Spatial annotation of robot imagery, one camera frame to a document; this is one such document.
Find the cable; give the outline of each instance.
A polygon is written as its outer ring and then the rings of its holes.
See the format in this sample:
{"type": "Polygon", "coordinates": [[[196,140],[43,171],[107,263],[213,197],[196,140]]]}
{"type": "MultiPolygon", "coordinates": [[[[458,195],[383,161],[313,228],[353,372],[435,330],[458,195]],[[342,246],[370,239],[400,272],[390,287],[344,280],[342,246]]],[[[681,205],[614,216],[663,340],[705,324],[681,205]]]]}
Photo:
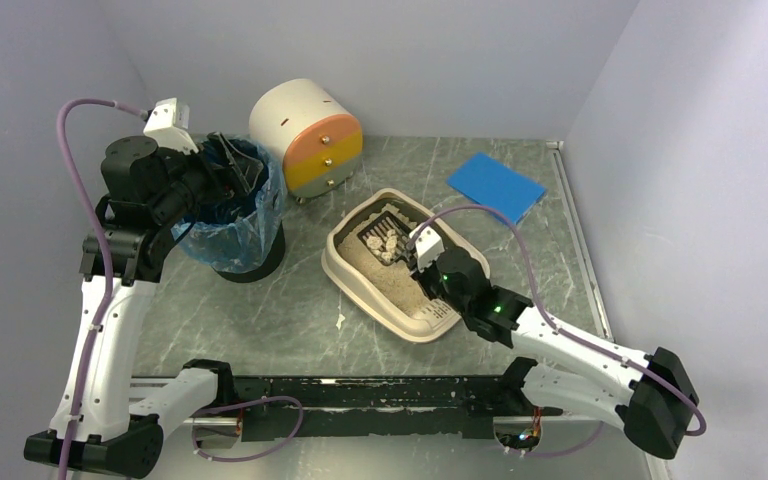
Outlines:
{"type": "Polygon", "coordinates": [[[531,431],[538,437],[543,430],[543,409],[536,407],[534,409],[534,417],[531,419],[531,431]]]}
{"type": "Polygon", "coordinates": [[[546,311],[546,307],[543,305],[543,300],[540,298],[540,295],[537,293],[537,279],[534,277],[534,268],[531,265],[531,260],[528,255],[528,248],[525,245],[525,239],[522,237],[522,234],[519,230],[517,230],[516,226],[511,223],[510,220],[508,220],[505,215],[496,210],[495,208],[488,207],[485,205],[476,205],[476,204],[470,204],[470,205],[460,205],[457,207],[451,207],[447,208],[445,210],[442,210],[440,212],[435,213],[432,215],[428,220],[422,222],[422,224],[419,226],[419,228],[416,230],[416,233],[414,233],[413,237],[408,240],[406,249],[410,249],[413,247],[413,245],[416,243],[416,239],[419,238],[419,234],[422,233],[422,231],[431,225],[435,220],[438,218],[448,215],[452,212],[457,212],[459,210],[484,210],[485,212],[490,212],[493,215],[495,215],[502,223],[504,223],[514,234],[514,237],[516,238],[517,243],[519,244],[520,252],[522,253],[522,260],[525,263],[525,272],[528,276],[528,284],[531,286],[531,296],[532,300],[534,301],[534,306],[537,308],[537,311],[540,312],[540,316],[543,317],[543,320],[546,321],[546,324],[549,325],[553,330],[558,332],[560,335],[563,335],[564,337],[572,340],[573,342],[582,345],[586,348],[589,348],[591,350],[594,350],[596,352],[601,353],[602,355],[605,355],[608,358],[611,358],[613,360],[616,360],[623,365],[628,365],[631,368],[637,370],[638,372],[642,373],[643,375],[646,375],[647,377],[654,380],[658,385],[664,387],[667,391],[669,391],[671,394],[675,395],[676,398],[678,398],[681,403],[683,403],[687,408],[690,409],[691,412],[693,412],[693,415],[696,416],[696,419],[699,421],[699,427],[696,430],[688,430],[685,432],[685,435],[688,437],[698,437],[705,433],[705,431],[708,429],[708,422],[705,421],[705,417],[702,415],[702,412],[699,410],[699,408],[696,406],[696,404],[691,401],[687,395],[681,393],[679,389],[674,387],[670,382],[664,380],[663,377],[658,375],[657,373],[653,372],[652,370],[649,370],[648,368],[644,367],[643,365],[640,365],[639,363],[624,358],[621,355],[618,355],[606,348],[603,348],[587,339],[580,338],[563,328],[559,328],[558,324],[555,323],[554,318],[549,314],[549,312],[546,311]]]}
{"type": "Polygon", "coordinates": [[[275,453],[278,450],[284,448],[288,443],[290,443],[290,440],[293,439],[293,437],[296,436],[297,433],[299,433],[299,429],[302,426],[302,420],[304,419],[304,408],[302,407],[302,402],[298,401],[297,399],[293,397],[288,397],[285,395],[279,395],[275,397],[263,397],[259,400],[253,400],[251,402],[244,402],[244,403],[237,403],[234,405],[227,405],[224,407],[214,407],[214,408],[205,408],[202,410],[199,410],[196,412],[196,414],[205,414],[205,413],[222,413],[222,412],[228,412],[231,410],[238,410],[238,409],[244,409],[249,407],[256,407],[258,405],[264,405],[267,403],[272,402],[290,402],[299,409],[299,419],[296,420],[296,425],[293,427],[293,430],[290,432],[289,435],[287,435],[287,438],[284,440],[281,440],[278,445],[275,445],[271,448],[268,448],[260,453],[250,455],[248,457],[237,457],[237,458],[229,458],[229,457],[216,457],[213,455],[208,455],[207,453],[204,453],[204,451],[199,448],[198,441],[196,440],[196,429],[193,428],[192,433],[192,440],[193,440],[193,453],[200,456],[201,458],[207,459],[211,462],[220,462],[220,463],[239,463],[239,462],[249,462],[251,460],[257,460],[258,458],[263,458],[270,453],[275,453]]]}
{"type": "MultiPolygon", "coordinates": [[[[101,325],[101,321],[104,319],[104,315],[107,313],[107,308],[110,306],[110,302],[113,299],[113,257],[110,254],[110,245],[107,243],[107,238],[104,235],[104,228],[101,226],[98,216],[96,216],[95,208],[90,201],[89,194],[87,194],[87,189],[84,187],[84,182],[81,181],[81,175],[78,173],[78,167],[75,165],[75,159],[72,158],[72,151],[69,149],[69,144],[66,141],[66,116],[78,105],[102,105],[130,113],[141,119],[147,118],[148,112],[120,104],[116,101],[99,100],[97,98],[78,98],[63,105],[57,113],[57,143],[60,145],[60,152],[63,154],[63,160],[66,162],[66,169],[69,170],[69,175],[72,177],[72,183],[78,191],[78,198],[81,201],[81,205],[84,207],[84,211],[87,213],[87,217],[89,217],[90,225],[98,239],[102,264],[104,265],[104,295],[101,297],[101,302],[98,304],[98,309],[96,309],[91,323],[93,326],[98,326],[101,325]]],[[[75,377],[75,390],[72,394],[72,404],[69,408],[69,415],[71,415],[73,419],[69,420],[69,423],[66,425],[66,433],[63,436],[63,446],[60,449],[60,461],[57,465],[57,478],[59,480],[66,480],[69,466],[69,451],[71,450],[72,440],[75,438],[75,429],[77,428],[77,420],[74,418],[77,417],[81,409],[81,400],[84,396],[87,373],[89,371],[90,359],[92,357],[93,347],[95,346],[97,332],[97,329],[91,329],[87,332],[84,346],[81,349],[77,375],[75,377]]]]}
{"type": "MultiPolygon", "coordinates": [[[[573,453],[579,452],[581,450],[584,450],[585,448],[589,447],[593,442],[596,441],[597,438],[599,438],[599,435],[602,434],[602,428],[605,426],[604,423],[599,422],[599,425],[596,426],[596,430],[593,431],[593,433],[590,434],[589,437],[587,437],[583,442],[579,443],[578,445],[572,446],[570,448],[566,448],[564,450],[559,450],[557,452],[525,452],[524,450],[520,450],[523,452],[523,457],[531,457],[531,458],[558,458],[558,457],[565,457],[567,455],[572,455],[573,453]]],[[[505,450],[507,451],[511,447],[507,447],[505,445],[502,445],[501,443],[497,443],[496,445],[493,445],[492,447],[489,447],[493,450],[505,450]]]]}
{"type": "Polygon", "coordinates": [[[193,229],[193,227],[196,226],[196,222],[198,222],[198,214],[199,210],[196,210],[195,218],[193,218],[193,221],[190,222],[190,225],[184,230],[180,235],[178,235],[178,238],[175,239],[175,243],[172,244],[172,248],[175,248],[178,246],[179,243],[181,243],[181,240],[184,239],[187,235],[190,234],[190,230],[193,229]]]}

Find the white robotic arm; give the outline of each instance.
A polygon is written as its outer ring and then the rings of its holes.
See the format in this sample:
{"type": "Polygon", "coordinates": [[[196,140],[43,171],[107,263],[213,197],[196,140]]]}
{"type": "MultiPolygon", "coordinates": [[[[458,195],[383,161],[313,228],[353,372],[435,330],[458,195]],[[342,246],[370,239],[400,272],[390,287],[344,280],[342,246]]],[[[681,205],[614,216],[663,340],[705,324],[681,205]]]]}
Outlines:
{"type": "Polygon", "coordinates": [[[415,241],[409,242],[408,262],[427,297],[448,303],[480,337],[575,372],[544,365],[529,370],[523,393],[530,403],[601,420],[622,429],[642,450],[660,458],[675,457],[695,413],[685,401],[698,403],[675,354],[658,348],[650,355],[598,338],[552,315],[551,321],[546,320],[530,299],[492,285],[466,250],[445,248],[433,228],[420,226],[410,237],[415,241]],[[645,366],[685,401],[644,376],[640,368],[631,368],[635,365],[645,366]]]}
{"type": "Polygon", "coordinates": [[[78,379],[78,364],[84,340],[91,328],[92,315],[104,293],[104,277],[96,276],[83,284],[83,315],[72,368],[60,406],[49,423],[49,429],[57,432],[59,439],[63,438],[66,425],[72,419],[69,414],[70,396],[75,391],[75,382],[79,380],[86,381],[86,387],[74,438],[78,442],[87,442],[90,436],[96,436],[103,443],[125,434],[131,415],[157,415],[157,424],[165,438],[193,412],[216,398],[217,374],[210,370],[189,368],[182,370],[163,389],[129,407],[137,341],[157,284],[135,281],[131,286],[124,286],[119,278],[113,282],[113,301],[97,333],[85,380],[78,379]]]}

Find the beige litter box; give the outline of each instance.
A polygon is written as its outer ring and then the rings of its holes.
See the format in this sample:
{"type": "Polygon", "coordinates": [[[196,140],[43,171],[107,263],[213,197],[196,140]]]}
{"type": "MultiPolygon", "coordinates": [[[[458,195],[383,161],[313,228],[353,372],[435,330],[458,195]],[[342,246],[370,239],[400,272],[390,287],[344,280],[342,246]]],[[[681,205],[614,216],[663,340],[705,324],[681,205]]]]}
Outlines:
{"type": "MultiPolygon", "coordinates": [[[[428,300],[419,284],[410,278],[404,261],[383,262],[380,254],[373,254],[361,240],[360,234],[386,212],[409,230],[433,214],[398,190],[379,190],[349,212],[328,234],[322,268],[355,304],[390,331],[411,342],[430,342],[452,328],[461,319],[460,315],[441,300],[428,300]]],[[[490,266],[481,252],[445,222],[438,220],[433,228],[446,247],[465,248],[481,263],[489,278],[490,266]]]]}

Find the orange stripe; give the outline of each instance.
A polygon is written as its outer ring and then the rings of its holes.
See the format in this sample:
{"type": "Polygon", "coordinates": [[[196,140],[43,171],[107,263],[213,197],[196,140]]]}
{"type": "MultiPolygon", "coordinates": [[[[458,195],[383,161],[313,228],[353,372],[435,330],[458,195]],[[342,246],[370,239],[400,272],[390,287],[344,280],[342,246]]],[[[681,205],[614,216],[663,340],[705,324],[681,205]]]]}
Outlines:
{"type": "Polygon", "coordinates": [[[360,132],[360,122],[347,113],[331,115],[312,124],[298,134],[284,152],[284,168],[304,162],[317,152],[341,142],[350,135],[360,132]],[[327,144],[322,143],[328,137],[327,144]]]}

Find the blue cloth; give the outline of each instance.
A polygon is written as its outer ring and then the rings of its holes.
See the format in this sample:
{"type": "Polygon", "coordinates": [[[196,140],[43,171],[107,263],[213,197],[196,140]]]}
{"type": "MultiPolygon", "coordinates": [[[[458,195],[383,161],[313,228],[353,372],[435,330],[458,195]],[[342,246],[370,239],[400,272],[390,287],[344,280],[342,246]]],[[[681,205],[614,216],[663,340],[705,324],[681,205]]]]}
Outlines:
{"type": "Polygon", "coordinates": [[[484,153],[467,160],[446,183],[473,202],[499,210],[513,223],[546,193],[539,183],[484,153]]]}

